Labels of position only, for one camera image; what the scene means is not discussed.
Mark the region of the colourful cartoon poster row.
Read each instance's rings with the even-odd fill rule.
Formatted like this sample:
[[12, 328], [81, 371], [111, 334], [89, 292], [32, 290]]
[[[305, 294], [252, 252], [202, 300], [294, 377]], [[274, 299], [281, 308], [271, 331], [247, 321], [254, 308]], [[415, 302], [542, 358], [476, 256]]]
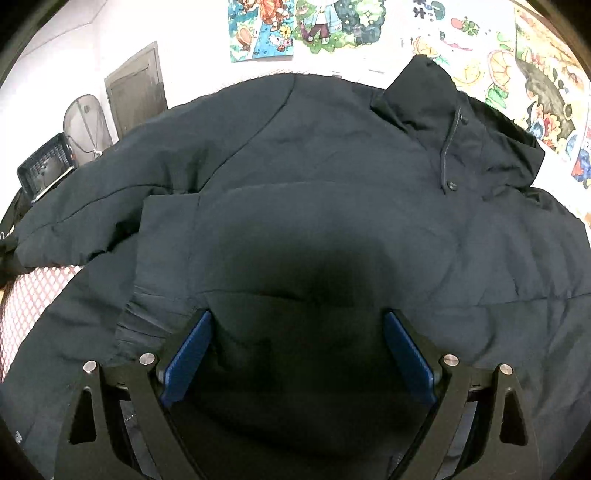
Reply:
[[590, 80], [571, 49], [516, 1], [408, 1], [404, 45], [501, 111], [590, 187]]

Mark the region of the red white checkered sheet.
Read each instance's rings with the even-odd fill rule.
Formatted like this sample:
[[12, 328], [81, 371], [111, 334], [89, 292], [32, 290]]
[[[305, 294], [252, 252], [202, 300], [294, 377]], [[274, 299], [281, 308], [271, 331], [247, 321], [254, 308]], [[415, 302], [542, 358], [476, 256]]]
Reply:
[[81, 270], [80, 266], [37, 268], [1, 291], [1, 382], [43, 312]]

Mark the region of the grey electric fan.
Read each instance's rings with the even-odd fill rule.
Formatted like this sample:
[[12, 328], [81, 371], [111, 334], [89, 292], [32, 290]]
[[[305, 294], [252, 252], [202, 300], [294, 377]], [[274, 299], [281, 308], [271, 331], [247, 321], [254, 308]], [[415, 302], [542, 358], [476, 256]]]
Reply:
[[76, 98], [66, 109], [63, 133], [77, 167], [99, 158], [113, 145], [103, 109], [91, 94]]

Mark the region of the dark navy padded jacket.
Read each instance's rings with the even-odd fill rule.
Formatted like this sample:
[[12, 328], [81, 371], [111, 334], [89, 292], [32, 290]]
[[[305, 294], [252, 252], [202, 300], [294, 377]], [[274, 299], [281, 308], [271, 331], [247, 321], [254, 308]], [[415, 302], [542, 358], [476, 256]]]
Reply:
[[55, 477], [86, 362], [137, 365], [194, 319], [211, 346], [168, 416], [207, 479], [388, 479], [426, 420], [390, 349], [398, 311], [462, 367], [514, 368], [509, 411], [433, 465], [492, 448], [509, 478], [585, 478], [590, 245], [535, 187], [544, 150], [413, 58], [386, 89], [252, 79], [137, 127], [36, 203], [1, 275], [76, 275], [1, 385], [14, 444]]

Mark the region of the black plastic basket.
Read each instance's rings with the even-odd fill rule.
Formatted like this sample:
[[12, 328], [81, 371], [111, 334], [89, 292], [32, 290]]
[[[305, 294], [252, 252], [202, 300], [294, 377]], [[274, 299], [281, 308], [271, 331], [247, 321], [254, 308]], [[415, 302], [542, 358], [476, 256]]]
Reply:
[[17, 168], [17, 177], [27, 198], [35, 203], [76, 167], [72, 149], [60, 132]]

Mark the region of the cartoon kids poster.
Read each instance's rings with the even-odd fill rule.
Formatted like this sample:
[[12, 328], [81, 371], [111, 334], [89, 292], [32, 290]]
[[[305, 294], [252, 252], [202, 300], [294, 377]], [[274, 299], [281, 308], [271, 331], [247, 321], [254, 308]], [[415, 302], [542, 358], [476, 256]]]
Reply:
[[311, 54], [374, 44], [386, 15], [383, 1], [229, 1], [230, 59], [291, 57], [297, 44]]

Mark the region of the grey wall panel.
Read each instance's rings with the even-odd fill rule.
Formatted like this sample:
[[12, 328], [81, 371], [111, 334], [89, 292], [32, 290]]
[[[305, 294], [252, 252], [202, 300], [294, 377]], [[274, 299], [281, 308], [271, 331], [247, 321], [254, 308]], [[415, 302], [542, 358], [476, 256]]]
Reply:
[[118, 139], [168, 109], [156, 42], [129, 58], [104, 83]]

